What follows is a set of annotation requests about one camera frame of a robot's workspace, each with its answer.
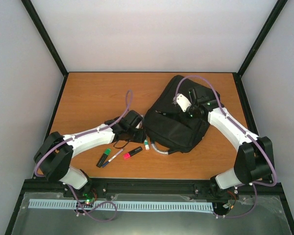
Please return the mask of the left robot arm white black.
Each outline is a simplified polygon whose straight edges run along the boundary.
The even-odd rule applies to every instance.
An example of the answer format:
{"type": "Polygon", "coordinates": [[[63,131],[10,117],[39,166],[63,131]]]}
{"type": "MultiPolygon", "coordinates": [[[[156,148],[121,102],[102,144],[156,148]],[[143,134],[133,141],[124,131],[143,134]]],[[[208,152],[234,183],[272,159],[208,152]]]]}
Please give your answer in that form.
{"type": "Polygon", "coordinates": [[[81,169],[71,166],[71,160],[78,154],[92,148],[128,141],[143,143],[145,130],[140,127],[143,116],[134,110],[123,117],[111,119],[90,130],[61,135],[53,132],[45,139],[34,156],[35,174],[49,182],[62,182],[73,187],[81,197],[91,194],[90,178],[81,169]]]}

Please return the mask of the pink black highlighter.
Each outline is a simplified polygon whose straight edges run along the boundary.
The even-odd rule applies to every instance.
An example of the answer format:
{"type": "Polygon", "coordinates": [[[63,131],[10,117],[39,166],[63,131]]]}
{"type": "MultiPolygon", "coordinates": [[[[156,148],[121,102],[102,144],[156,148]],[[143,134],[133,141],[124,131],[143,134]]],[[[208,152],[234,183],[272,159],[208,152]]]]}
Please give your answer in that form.
{"type": "Polygon", "coordinates": [[[136,155],[137,153],[141,152],[143,149],[142,147],[137,147],[129,152],[127,152],[126,154],[123,155],[123,158],[126,160],[126,159],[129,159],[131,158],[132,156],[136,155]]]}

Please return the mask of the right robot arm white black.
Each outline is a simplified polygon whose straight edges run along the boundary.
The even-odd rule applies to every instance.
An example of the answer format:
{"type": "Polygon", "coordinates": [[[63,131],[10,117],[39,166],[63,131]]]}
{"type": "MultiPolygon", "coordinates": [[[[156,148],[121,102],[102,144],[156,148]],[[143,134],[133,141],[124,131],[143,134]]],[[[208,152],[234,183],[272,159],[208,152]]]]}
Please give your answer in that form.
{"type": "Polygon", "coordinates": [[[210,180],[213,197],[221,197],[231,187],[261,184],[269,176],[276,183],[271,140],[250,132],[233,118],[214,89],[198,86],[190,89],[188,96],[178,94],[176,101],[190,118],[200,118],[217,128],[236,150],[234,166],[210,180]]]}

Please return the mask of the black student backpack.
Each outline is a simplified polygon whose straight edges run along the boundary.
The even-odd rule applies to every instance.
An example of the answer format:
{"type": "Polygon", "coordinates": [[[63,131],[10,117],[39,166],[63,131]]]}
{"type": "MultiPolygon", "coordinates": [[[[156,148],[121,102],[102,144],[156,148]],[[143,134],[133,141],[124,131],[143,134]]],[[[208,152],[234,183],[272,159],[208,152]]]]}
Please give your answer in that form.
{"type": "Polygon", "coordinates": [[[210,124],[208,113],[219,107],[220,94],[182,75],[174,76],[143,118],[143,129],[153,149],[164,155],[190,152],[204,137],[210,124]],[[191,107],[202,107],[206,120],[189,118],[173,104],[177,94],[183,94],[191,107]]]}

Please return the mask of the white glue stick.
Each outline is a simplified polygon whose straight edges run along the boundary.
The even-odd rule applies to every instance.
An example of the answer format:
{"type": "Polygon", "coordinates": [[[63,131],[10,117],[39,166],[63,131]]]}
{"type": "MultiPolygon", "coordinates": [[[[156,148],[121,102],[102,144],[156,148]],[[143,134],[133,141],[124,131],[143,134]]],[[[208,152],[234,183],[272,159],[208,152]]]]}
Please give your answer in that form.
{"type": "Polygon", "coordinates": [[[148,140],[144,140],[144,146],[146,150],[150,150],[148,140]]]}

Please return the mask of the blue white marker pen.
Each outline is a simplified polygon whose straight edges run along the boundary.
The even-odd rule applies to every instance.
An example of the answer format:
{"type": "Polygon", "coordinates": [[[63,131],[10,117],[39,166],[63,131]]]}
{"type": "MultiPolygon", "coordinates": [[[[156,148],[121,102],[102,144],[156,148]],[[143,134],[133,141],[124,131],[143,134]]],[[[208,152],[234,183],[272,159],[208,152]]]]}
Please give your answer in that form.
{"type": "Polygon", "coordinates": [[[106,161],[101,167],[106,167],[110,162],[112,162],[118,155],[120,155],[124,149],[120,149],[115,155],[113,155],[108,161],[106,161]]]}

